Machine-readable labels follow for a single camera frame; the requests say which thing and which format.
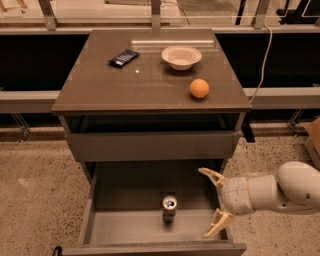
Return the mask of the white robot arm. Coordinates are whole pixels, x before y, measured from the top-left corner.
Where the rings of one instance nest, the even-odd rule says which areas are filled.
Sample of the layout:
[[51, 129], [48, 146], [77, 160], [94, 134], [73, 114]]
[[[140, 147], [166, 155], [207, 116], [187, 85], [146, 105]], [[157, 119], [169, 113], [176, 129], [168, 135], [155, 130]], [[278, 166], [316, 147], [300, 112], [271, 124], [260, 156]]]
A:
[[320, 172], [302, 162], [281, 165], [276, 176], [226, 178], [209, 168], [198, 171], [211, 180], [222, 204], [215, 210], [204, 238], [216, 236], [235, 216], [256, 211], [302, 215], [320, 211]]

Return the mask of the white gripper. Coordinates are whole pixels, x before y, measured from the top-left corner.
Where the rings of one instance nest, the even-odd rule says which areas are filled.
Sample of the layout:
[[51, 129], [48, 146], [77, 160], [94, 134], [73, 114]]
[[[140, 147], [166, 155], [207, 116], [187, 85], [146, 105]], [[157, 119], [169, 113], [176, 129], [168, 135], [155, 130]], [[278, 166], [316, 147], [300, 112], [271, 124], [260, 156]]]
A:
[[221, 199], [226, 209], [215, 210], [208, 227], [202, 234], [203, 238], [216, 236], [232, 223], [235, 215], [247, 215], [255, 211], [249, 195], [247, 178], [235, 177], [227, 180], [222, 174], [205, 167], [199, 168], [198, 171], [207, 176], [216, 188], [222, 188]]

